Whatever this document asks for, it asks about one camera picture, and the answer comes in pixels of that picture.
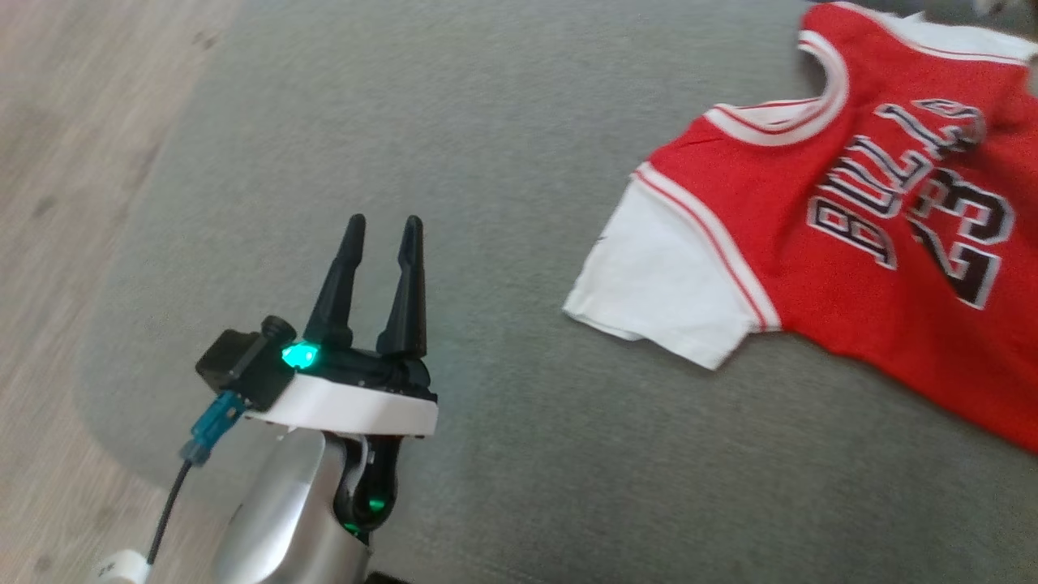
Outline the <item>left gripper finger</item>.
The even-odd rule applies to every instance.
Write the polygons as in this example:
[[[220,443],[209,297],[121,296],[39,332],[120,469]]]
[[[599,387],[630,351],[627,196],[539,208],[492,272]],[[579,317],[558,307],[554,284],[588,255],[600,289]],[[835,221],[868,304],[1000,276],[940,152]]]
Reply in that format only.
[[[397,263],[400,277],[392,310],[375,350],[397,359],[421,359],[427,354],[425,237],[422,219],[405,221]]]
[[[366,218],[360,213],[354,214],[348,221],[347,230],[316,297],[315,309],[304,330],[303,339],[315,346],[349,349],[353,345],[351,307],[366,228]]]

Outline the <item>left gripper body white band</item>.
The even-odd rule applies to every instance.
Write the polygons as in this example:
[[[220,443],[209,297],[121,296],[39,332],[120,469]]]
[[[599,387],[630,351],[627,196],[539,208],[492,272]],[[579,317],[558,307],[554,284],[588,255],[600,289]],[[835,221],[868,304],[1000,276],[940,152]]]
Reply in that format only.
[[[431,436],[438,397],[419,359],[342,352],[316,345],[282,351],[294,370],[269,410],[247,417],[289,428],[364,436]]]

